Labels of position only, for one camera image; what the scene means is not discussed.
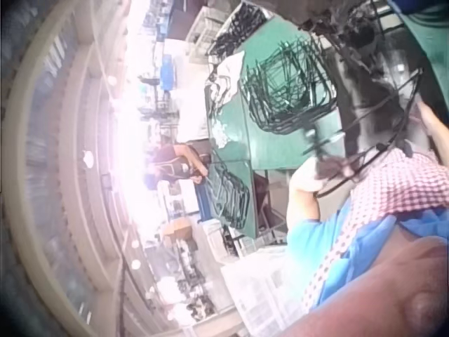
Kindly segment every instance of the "workbench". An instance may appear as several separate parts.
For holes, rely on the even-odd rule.
[[[268,58],[280,43],[294,42],[298,38],[309,38],[307,33],[299,31],[293,24],[274,17],[259,28],[252,37],[245,41],[235,53],[245,51],[242,73],[247,66],[252,67],[256,62]],[[227,137],[225,146],[218,146],[215,137],[216,124],[221,125]],[[322,118],[319,122],[319,130],[322,138],[341,129],[340,115],[337,110]],[[239,230],[242,234],[256,238],[259,235],[257,228],[257,212],[255,210],[255,186],[253,171],[296,169],[310,155],[302,153],[311,147],[302,130],[294,131],[288,135],[277,135],[261,130],[251,120],[248,114],[248,106],[240,91],[223,105],[221,111],[208,119],[210,140],[216,158],[213,161],[222,161],[230,173],[243,181],[250,193],[250,203],[246,215],[246,223]],[[326,150],[334,155],[344,156],[343,139],[327,146]],[[214,164],[210,166],[210,175],[214,175]],[[215,190],[218,185],[212,183],[209,190]],[[213,195],[210,195],[210,203],[220,203]],[[219,218],[214,205],[211,205],[212,215]]]

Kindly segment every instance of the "hand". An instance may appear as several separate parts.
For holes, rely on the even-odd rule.
[[[200,169],[199,169],[199,173],[201,173],[201,175],[203,177],[207,177],[209,174],[208,169],[203,165]]]
[[[350,282],[282,337],[433,336],[448,318],[447,296],[447,241],[425,237]]]
[[[320,161],[316,157],[310,157],[292,175],[290,189],[318,192],[333,176],[352,177],[353,174],[349,160],[346,158],[327,157]]]
[[[190,177],[190,179],[197,185],[201,184],[201,182],[203,181],[203,177],[201,176],[192,176]]]
[[[421,119],[428,131],[431,131],[436,124],[441,123],[434,111],[424,102],[418,102]]]

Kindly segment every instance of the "black wire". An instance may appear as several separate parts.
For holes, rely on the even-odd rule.
[[[357,125],[360,120],[365,119],[366,117],[368,117],[372,112],[374,112],[377,109],[380,109],[381,107],[383,107],[385,104],[387,104],[392,98],[395,98],[396,96],[399,95],[399,91],[401,89],[403,89],[406,85],[408,85],[411,81],[413,81],[415,79],[416,76],[420,75],[421,73],[418,72],[417,74],[411,76],[407,81],[405,81],[403,84],[401,84],[397,90],[391,92],[386,98],[384,98],[383,100],[381,100],[378,104],[376,104],[374,107],[371,107],[370,109],[367,109],[367,112],[362,114],[359,118],[353,120],[352,123],[350,123],[346,128],[342,128],[339,131],[334,132],[334,134],[332,134],[331,136],[329,136],[327,139],[312,145],[310,148],[308,148],[307,150],[305,150],[302,155],[306,155],[309,154],[310,152],[316,150],[319,147],[323,147],[326,144],[329,144],[332,142],[332,139],[335,136],[340,136],[344,133],[346,133],[350,128],[352,128],[353,126]]]
[[[402,131],[404,130],[404,128],[407,126],[407,123],[408,123],[408,117],[409,117],[409,114],[410,114],[410,109],[411,109],[411,107],[412,107],[412,104],[414,103],[415,95],[416,95],[416,93],[417,93],[417,90],[418,90],[418,88],[419,88],[419,86],[420,86],[420,83],[421,83],[421,80],[422,80],[422,73],[423,73],[423,71],[420,69],[420,70],[417,71],[417,74],[411,76],[410,79],[409,79],[409,81],[410,81],[411,79],[414,79],[414,78],[417,79],[417,81],[416,81],[416,83],[415,83],[415,87],[413,88],[413,92],[412,92],[412,94],[411,94],[411,96],[410,96],[410,99],[409,99],[409,101],[408,101],[408,103],[407,103],[406,108],[404,109],[404,115],[403,115],[403,118],[400,120],[400,122],[398,123],[398,125],[396,125],[394,128],[396,128],[397,126],[400,126],[400,127],[399,127],[399,129],[397,130],[397,132],[396,132],[396,133],[389,139],[389,141],[387,142],[387,144],[378,144],[377,146],[371,147],[369,150],[363,152],[363,154],[362,154],[360,157],[358,157],[356,160],[352,161],[351,164],[354,163],[355,161],[359,160],[361,157],[364,157],[364,156],[366,155],[366,153],[368,153],[369,151],[373,150],[375,147],[379,147],[379,145],[381,145],[380,148],[378,149],[378,150],[379,150],[378,153],[376,153],[376,154],[373,156],[373,158],[371,158],[369,161],[367,161],[366,163],[364,163],[364,164],[363,164],[363,165],[362,165],[356,172],[354,172],[354,175],[353,175],[352,177],[350,177],[350,178],[345,178],[345,179],[342,180],[340,183],[338,183],[336,186],[330,188],[329,190],[327,190],[327,191],[325,191],[325,192],[322,192],[322,193],[317,194],[317,195],[316,195],[317,198],[326,197],[326,196],[328,196],[329,194],[333,193],[333,192],[336,191],[338,188],[342,187],[345,183],[347,183],[349,180],[352,180],[355,176],[357,176],[360,172],[362,172],[363,169],[366,169],[366,167],[368,167],[369,165],[371,165],[371,164],[372,164],[372,163],[373,163],[373,162],[374,162],[380,155],[382,155],[382,154],[385,153],[386,151],[391,151],[391,150],[394,148],[395,141],[397,140],[397,138],[399,137],[399,135],[402,133]],[[332,180],[332,179],[336,178],[336,177],[339,176],[339,175],[340,175],[340,172],[339,172],[339,173],[336,173],[336,174],[335,174],[333,177],[331,177],[330,179]]]
[[[227,31],[212,43],[208,55],[217,56],[219,61],[224,60],[266,21],[267,18],[257,6],[242,3],[239,11],[232,17]]]

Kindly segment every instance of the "checkered scarf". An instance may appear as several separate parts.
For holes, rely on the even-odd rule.
[[[438,165],[433,152],[415,152],[408,158],[401,150],[392,150],[351,191],[351,208],[342,232],[304,292],[304,312],[318,301],[331,265],[347,251],[358,229],[390,214],[438,206],[449,206],[449,170]]]

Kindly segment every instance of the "wire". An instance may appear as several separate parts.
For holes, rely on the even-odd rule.
[[[209,48],[208,55],[217,56],[221,62],[259,29],[267,18],[257,7],[242,3],[239,11],[232,17],[226,32],[221,34]]]
[[[333,111],[336,91],[313,39],[282,43],[247,67],[240,80],[250,118],[266,132],[287,135]]]
[[[214,163],[209,166],[206,178],[207,191],[212,201],[215,216],[230,227],[241,230],[246,225],[250,203],[248,186],[233,173],[217,153],[213,152]]]
[[[379,152],[376,153],[376,154],[373,156],[373,158],[371,158],[369,161],[367,161],[366,163],[364,163],[364,164],[363,164],[363,165],[362,165],[362,166],[361,166],[361,167],[354,173],[354,175],[353,175],[352,177],[346,178],[346,179],[344,179],[343,181],[341,181],[340,183],[338,183],[336,186],[330,188],[329,190],[317,194],[317,195],[316,195],[317,198],[326,197],[326,196],[328,196],[329,194],[333,193],[333,192],[336,191],[338,188],[342,187],[345,183],[347,183],[349,180],[352,180],[352,178],[355,177],[355,176],[357,176],[360,172],[362,172],[363,169],[366,169],[366,167],[368,167],[369,165],[371,165],[377,158],[379,158],[379,156],[380,156],[381,154],[385,153],[386,151],[390,152],[390,151],[394,148],[395,142],[397,141],[399,135],[402,133],[402,131],[404,130],[404,128],[407,126],[407,123],[408,123],[408,117],[409,117],[409,114],[410,114],[410,109],[411,109],[411,107],[412,107],[412,104],[413,104],[413,102],[414,102],[415,95],[416,95],[416,93],[417,93],[418,88],[420,87],[420,83],[421,83],[421,80],[422,80],[422,73],[423,73],[422,69],[418,69],[418,70],[416,70],[415,74],[413,74],[413,75],[409,78],[409,80],[408,80],[408,82],[409,82],[410,80],[416,79],[415,86],[414,86],[414,88],[413,88],[413,92],[412,92],[412,94],[411,94],[411,96],[410,96],[410,99],[409,99],[409,101],[408,101],[408,103],[407,103],[407,106],[406,106],[406,108],[404,109],[404,115],[403,115],[403,118],[400,120],[400,122],[399,122],[393,129],[395,129],[397,126],[400,126],[400,127],[398,128],[397,132],[396,132],[396,133],[389,139],[389,141],[387,142],[387,144],[377,144],[376,146],[371,147],[370,149],[368,149],[368,150],[366,150],[365,152],[363,152],[363,153],[361,154],[360,157],[357,157],[357,159],[353,160],[350,164],[353,164],[353,163],[355,163],[356,161],[358,161],[361,157],[366,156],[366,154],[367,154],[369,151],[373,150],[375,147],[377,147],[378,150],[379,150]],[[340,175],[340,173],[336,173],[333,177],[330,178],[330,180],[336,178],[336,177],[339,176],[339,175]]]

